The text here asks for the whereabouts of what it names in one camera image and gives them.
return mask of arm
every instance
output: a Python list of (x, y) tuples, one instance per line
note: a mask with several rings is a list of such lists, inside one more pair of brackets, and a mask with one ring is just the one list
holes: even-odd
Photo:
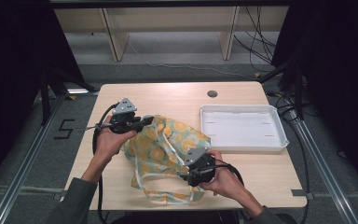
[(89, 167), (80, 179), (72, 180), (65, 198), (51, 212), (46, 223), (87, 223), (90, 204), (104, 168), (112, 157), (118, 154), (121, 146), (135, 135), (136, 131), (116, 134), (112, 133), (109, 128), (103, 128), (98, 135), (97, 150)]
[[(222, 164), (219, 151), (209, 151), (216, 158), (216, 164)], [(209, 183), (200, 183), (203, 189), (213, 191), (213, 195), (220, 194), (237, 201), (252, 217), (251, 223), (282, 223), (267, 208), (263, 207), (253, 194), (246, 189), (240, 180), (228, 168), (217, 168), (214, 179)]]

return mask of metal bracket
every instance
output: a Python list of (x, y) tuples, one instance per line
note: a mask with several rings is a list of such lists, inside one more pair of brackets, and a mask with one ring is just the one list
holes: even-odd
[(136, 111), (136, 106), (125, 97), (121, 102), (113, 109), (113, 115), (125, 114)]
[(192, 147), (191, 149), (189, 149), (185, 160), (185, 166), (194, 164), (205, 154), (205, 152), (210, 149), (210, 147)]
[(298, 196), (305, 196), (307, 198), (307, 200), (312, 200), (315, 197), (313, 196), (313, 193), (307, 193), (305, 190), (303, 189), (292, 189), (292, 195), (295, 197)]

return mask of black curtain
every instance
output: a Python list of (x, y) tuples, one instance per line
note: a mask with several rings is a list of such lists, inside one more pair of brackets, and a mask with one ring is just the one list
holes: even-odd
[[(339, 147), (358, 172), (358, 1), (327, 1), (328, 16), (316, 35), (321, 39), (298, 65), (308, 80), (313, 102)], [(289, 59), (306, 28), (309, 3), (289, 9), (273, 62)]]
[(84, 81), (53, 9), (0, 0), (0, 164), (32, 108), (42, 71), (55, 91), (65, 91), (65, 80), (49, 68)]

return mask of round hole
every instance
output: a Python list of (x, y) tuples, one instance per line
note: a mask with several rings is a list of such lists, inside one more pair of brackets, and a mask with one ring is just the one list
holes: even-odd
[(209, 97), (212, 97), (212, 98), (214, 98), (214, 97), (216, 97), (217, 96), (217, 91), (208, 91), (208, 96)]

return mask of aluminum rail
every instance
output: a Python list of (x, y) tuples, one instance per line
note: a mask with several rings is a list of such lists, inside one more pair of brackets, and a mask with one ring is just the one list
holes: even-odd
[[(292, 118), (296, 118), (296, 112), (292, 111), (291, 113)], [(351, 204), (348, 201), (348, 198), (344, 194), (342, 188), (339, 186), (336, 178), (333, 175), (333, 172), (324, 159), (321, 150), (313, 140), (312, 135), (310, 134), (310, 131), (304, 120), (295, 120), (295, 125), (305, 144), (307, 145), (309, 153), (315, 162), (324, 184), (326, 185), (327, 190), (330, 192), (330, 195), (333, 198), (333, 201), (336, 204), (338, 212), (341, 214), (343, 221), (347, 224), (358, 223), (358, 218), (355, 215)]]
[(43, 126), (41, 126), (39, 132), (37, 133), (36, 138), (34, 139), (30, 149), (28, 150), (27, 155), (22, 161), (19, 170), (17, 171), (14, 179), (12, 180), (10, 186), (8, 187), (4, 198), (0, 202), (0, 224), (5, 223), (6, 218), (11, 210), (11, 207), (13, 206), (14, 202), (17, 199), (17, 196), (19, 195), (21, 186), (25, 178), (27, 177), (32, 165), (34, 164), (34, 160), (40, 148), (42, 147), (44, 140), (46, 139), (46, 135), (51, 125), (51, 121), (56, 115), (58, 108), (60, 107), (64, 99), (65, 96), (61, 95), (61, 96), (57, 96), (57, 98), (54, 100), (54, 103), (51, 107), (50, 117), (48, 118), (46, 123)]

